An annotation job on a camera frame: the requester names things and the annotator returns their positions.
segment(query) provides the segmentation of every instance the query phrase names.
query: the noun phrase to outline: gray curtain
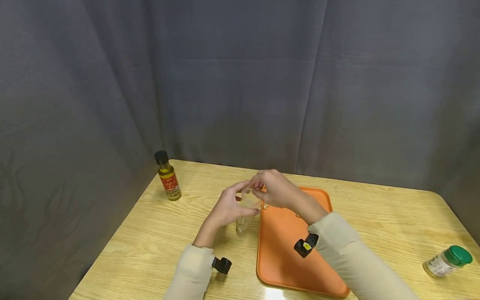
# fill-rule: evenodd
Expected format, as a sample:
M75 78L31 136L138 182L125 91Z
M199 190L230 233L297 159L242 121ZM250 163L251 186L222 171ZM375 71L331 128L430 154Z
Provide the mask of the gray curtain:
M65 299L192 161L480 210L477 0L0 1L0 298Z

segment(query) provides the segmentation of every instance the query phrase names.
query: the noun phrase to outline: cuff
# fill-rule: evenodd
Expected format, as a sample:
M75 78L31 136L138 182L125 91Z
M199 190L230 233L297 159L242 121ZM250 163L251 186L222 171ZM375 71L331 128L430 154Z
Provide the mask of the cuff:
M316 223L308 226L309 233L318 235L317 250L325 246L340 252L350 243L360 241L360 236L341 215L331 212Z
M213 249L198 248L189 244L180 257L177 269L190 277L197 278L211 272L213 259Z

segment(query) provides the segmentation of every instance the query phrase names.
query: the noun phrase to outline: black wrist sensor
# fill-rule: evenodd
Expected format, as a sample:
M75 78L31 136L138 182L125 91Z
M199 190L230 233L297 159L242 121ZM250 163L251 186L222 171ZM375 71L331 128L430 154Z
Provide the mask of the black wrist sensor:
M225 257L222 257L222 259L218 259L215 257L212 262L212 267L225 275L228 274L231 266L232 266L232 262L226 259Z
M310 254L310 252L312 252L312 249L315 248L317 242L318 235L309 233L305 240L300 239L297 243L295 243L293 249L295 249L295 251L300 254L301 257L305 258L308 254Z

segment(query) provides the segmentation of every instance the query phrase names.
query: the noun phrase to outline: green jar lid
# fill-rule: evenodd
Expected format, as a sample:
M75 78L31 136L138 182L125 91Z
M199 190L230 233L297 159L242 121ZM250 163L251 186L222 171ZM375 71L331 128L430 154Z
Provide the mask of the green jar lid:
M460 246L450 246L445 251L445 258L453 265L457 267L465 266L473 261L472 255Z

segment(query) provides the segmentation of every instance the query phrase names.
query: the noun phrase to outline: plastic tray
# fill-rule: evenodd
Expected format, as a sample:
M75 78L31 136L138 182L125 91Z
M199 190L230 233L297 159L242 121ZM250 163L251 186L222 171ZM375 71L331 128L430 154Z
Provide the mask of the plastic tray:
M332 211L327 192L300 187L313 196L328 212ZM307 224L292 211L269 206L261 209L257 253L257 275L269 285L346 297L350 293L338 274L312 251L302 258L293 246L308 235Z

